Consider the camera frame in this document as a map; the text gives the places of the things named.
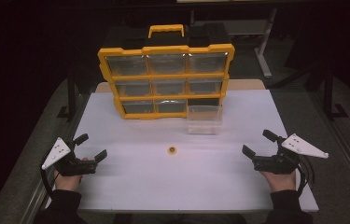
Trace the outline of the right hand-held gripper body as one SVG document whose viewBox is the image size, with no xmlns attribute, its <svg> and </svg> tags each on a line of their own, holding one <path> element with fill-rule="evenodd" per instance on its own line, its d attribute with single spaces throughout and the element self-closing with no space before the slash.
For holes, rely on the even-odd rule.
<svg viewBox="0 0 350 224">
<path fill-rule="evenodd" d="M 276 175 L 291 174 L 301 163 L 301 156 L 327 159 L 328 152 L 308 143 L 295 133 L 287 138 L 278 136 L 278 150 L 271 157 L 255 156 L 252 160 L 256 171 L 270 172 Z"/>
</svg>

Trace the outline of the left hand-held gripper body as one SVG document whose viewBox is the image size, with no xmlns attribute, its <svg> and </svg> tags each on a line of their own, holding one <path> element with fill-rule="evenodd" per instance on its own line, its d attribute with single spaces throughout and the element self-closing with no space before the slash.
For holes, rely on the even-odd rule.
<svg viewBox="0 0 350 224">
<path fill-rule="evenodd" d="M 61 137 L 58 137 L 48 155 L 43 159 L 40 168 L 46 171 L 50 166 L 54 166 L 62 176 L 94 174 L 97 162 L 78 159 L 74 152 L 76 146 L 74 140 L 66 143 Z"/>
</svg>

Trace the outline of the clear plastic drawer box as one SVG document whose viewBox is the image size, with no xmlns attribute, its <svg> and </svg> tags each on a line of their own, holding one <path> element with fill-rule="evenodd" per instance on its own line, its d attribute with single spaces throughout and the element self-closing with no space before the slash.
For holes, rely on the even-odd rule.
<svg viewBox="0 0 350 224">
<path fill-rule="evenodd" d="M 222 107 L 216 105 L 189 105 L 188 134 L 219 134 L 222 126 Z"/>
</svg>

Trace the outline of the yellow black organizer cabinet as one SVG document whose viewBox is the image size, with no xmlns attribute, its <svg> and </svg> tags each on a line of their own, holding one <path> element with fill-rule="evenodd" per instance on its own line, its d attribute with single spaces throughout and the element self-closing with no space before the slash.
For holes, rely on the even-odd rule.
<svg viewBox="0 0 350 224">
<path fill-rule="evenodd" d="M 113 92 L 113 84 L 108 71 L 106 58 L 108 56 L 135 56 L 150 54 L 173 53 L 214 53 L 226 52 L 228 60 L 226 73 L 228 80 L 225 82 L 227 91 L 230 78 L 229 68 L 234 56 L 232 45 L 226 29 L 221 23 L 208 23 L 202 26 L 185 27 L 181 24 L 152 25 L 148 29 L 133 29 L 128 27 L 115 27 L 107 37 L 105 45 L 99 49 L 98 58 L 100 69 L 104 79 L 110 85 L 114 97 L 114 105 L 118 110 Z M 184 117 L 159 117 L 125 119 L 161 119 L 161 118 L 186 118 Z"/>
</svg>

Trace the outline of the person's left hand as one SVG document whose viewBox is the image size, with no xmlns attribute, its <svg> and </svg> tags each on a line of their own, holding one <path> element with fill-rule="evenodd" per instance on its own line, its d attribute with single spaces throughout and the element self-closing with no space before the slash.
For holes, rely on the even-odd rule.
<svg viewBox="0 0 350 224">
<path fill-rule="evenodd" d="M 54 171 L 56 189 L 78 191 L 82 180 L 82 175 L 62 176 L 58 171 Z"/>
</svg>

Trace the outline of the person's right hand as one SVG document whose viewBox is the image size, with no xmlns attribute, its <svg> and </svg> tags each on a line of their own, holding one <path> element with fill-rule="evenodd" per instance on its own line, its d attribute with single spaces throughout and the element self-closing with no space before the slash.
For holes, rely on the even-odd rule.
<svg viewBox="0 0 350 224">
<path fill-rule="evenodd" d="M 272 192 L 296 189 L 296 172 L 291 174 L 276 175 L 270 172 L 261 172 L 268 182 Z"/>
</svg>

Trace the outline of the black metal stand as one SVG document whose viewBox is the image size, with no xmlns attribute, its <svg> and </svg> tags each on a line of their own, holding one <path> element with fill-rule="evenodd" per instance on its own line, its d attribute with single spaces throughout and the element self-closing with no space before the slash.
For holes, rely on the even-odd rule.
<svg viewBox="0 0 350 224">
<path fill-rule="evenodd" d="M 347 118 L 348 115 L 340 104 L 333 103 L 333 78 L 334 75 L 330 66 L 327 66 L 327 73 L 324 79 L 323 111 L 329 120 L 336 118 Z"/>
<path fill-rule="evenodd" d="M 77 98 L 79 91 L 75 82 L 73 70 L 70 69 L 67 73 L 67 105 L 62 106 L 57 117 L 60 119 L 67 119 L 71 121 L 77 111 Z"/>
</svg>

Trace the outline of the beige wooden board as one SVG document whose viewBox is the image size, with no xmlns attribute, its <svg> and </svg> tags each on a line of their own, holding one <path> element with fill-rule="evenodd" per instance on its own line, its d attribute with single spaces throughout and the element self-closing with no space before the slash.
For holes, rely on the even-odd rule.
<svg viewBox="0 0 350 224">
<path fill-rule="evenodd" d="M 228 91 L 238 90 L 265 90 L 266 87 L 260 79 L 230 79 L 228 81 Z M 111 92 L 110 85 L 107 82 L 101 82 L 96 87 L 96 92 Z"/>
</svg>

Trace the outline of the grid of clear cabinet drawers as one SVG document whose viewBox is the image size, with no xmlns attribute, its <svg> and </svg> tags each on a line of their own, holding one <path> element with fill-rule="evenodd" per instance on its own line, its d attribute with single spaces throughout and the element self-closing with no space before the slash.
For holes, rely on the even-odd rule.
<svg viewBox="0 0 350 224">
<path fill-rule="evenodd" d="M 190 105 L 220 105 L 226 52 L 108 56 L 116 106 L 125 118 L 184 117 Z"/>
</svg>

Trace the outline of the white metal desk frame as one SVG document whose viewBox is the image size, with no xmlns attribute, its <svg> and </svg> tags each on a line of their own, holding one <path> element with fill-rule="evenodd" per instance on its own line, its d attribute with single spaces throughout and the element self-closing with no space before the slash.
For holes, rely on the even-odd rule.
<svg viewBox="0 0 350 224">
<path fill-rule="evenodd" d="M 277 8 L 274 7 L 271 9 L 267 19 L 218 20 L 218 22 L 224 24 L 228 34 L 231 36 L 258 35 L 260 37 L 260 42 L 254 48 L 254 52 L 265 78 L 271 78 L 273 76 L 269 65 L 265 60 L 264 51 L 273 28 L 276 13 Z"/>
</svg>

